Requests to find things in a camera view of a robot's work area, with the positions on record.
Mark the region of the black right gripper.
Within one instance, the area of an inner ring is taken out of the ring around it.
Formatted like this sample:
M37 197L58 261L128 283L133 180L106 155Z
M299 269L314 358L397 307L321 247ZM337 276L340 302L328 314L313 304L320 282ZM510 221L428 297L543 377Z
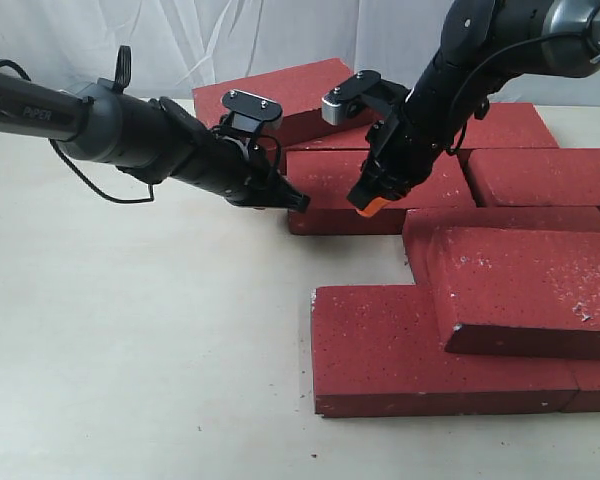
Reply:
M460 149L470 118L481 120L490 108L488 95L472 88L440 95L382 84L363 98L381 115L366 135L369 153L347 194L364 218L394 204L386 198L404 198L425 182L442 154Z

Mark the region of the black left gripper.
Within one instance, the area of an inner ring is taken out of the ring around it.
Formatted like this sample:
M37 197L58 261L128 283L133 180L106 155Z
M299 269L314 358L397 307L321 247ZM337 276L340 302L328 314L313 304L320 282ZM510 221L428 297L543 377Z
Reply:
M198 119L176 120L174 129L189 150L174 178L245 208L285 208L305 213L311 197L299 192L271 164L255 133Z

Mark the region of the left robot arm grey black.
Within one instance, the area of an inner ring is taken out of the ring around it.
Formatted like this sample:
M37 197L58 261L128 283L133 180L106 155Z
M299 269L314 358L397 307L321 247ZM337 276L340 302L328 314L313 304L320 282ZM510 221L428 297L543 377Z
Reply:
M22 68L0 60L0 132L48 139L60 159L107 164L149 188L173 178L244 208L305 212L310 198L292 186L261 146L282 121L279 103L232 89L227 112L206 127L174 100L125 94L128 68L115 80L56 91L33 83Z

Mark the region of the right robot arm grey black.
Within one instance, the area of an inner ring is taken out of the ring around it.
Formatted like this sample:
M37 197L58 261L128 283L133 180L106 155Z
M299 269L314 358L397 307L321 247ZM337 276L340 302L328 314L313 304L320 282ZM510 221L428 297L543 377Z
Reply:
M455 1L440 45L411 88L357 76L353 101L381 120L347 195L364 217L405 198L436 160L463 145L490 95L523 75L586 78L600 70L600 1Z

